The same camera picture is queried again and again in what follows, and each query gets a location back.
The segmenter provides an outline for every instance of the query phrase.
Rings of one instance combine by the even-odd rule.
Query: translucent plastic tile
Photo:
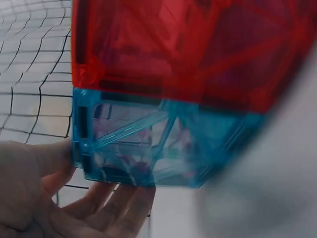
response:
[[[196,104],[74,89],[74,163],[91,180],[199,187],[264,120]]]
[[[317,35],[310,0],[73,3],[75,87],[221,110],[267,113]]]

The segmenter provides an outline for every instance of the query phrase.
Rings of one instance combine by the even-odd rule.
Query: hand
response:
[[[71,141],[48,145],[0,143],[0,237],[134,238],[155,188],[95,183],[84,198],[59,208],[53,201],[72,177]]]

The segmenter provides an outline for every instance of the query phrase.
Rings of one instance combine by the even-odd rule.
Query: toy structure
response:
[[[315,0],[74,0],[74,163],[87,179],[199,187],[304,62]]]

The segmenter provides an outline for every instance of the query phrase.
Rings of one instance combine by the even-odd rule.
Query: palm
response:
[[[155,189],[96,183],[86,196],[58,208],[52,196],[72,177],[70,140],[31,146],[0,144],[0,234],[15,238],[132,238]]]

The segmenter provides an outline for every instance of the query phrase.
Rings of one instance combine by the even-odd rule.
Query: finger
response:
[[[87,218],[87,224],[98,231],[106,231],[124,215],[136,191],[137,187],[120,185],[107,204],[99,212]]]
[[[49,215],[52,229],[64,238],[109,238],[103,233],[87,226],[83,221],[77,220],[57,206],[54,206]]]
[[[115,186],[113,183],[97,182],[88,190],[85,197],[67,205],[63,210],[78,220],[86,219],[100,210]]]
[[[51,175],[71,163],[71,139],[43,145],[28,145],[39,166],[41,177]]]
[[[68,164],[56,173],[45,176],[42,178],[43,189],[52,197],[71,180],[75,170],[72,164]]]
[[[155,187],[138,189],[127,214],[107,234],[116,238],[135,238],[152,207],[155,190]]]

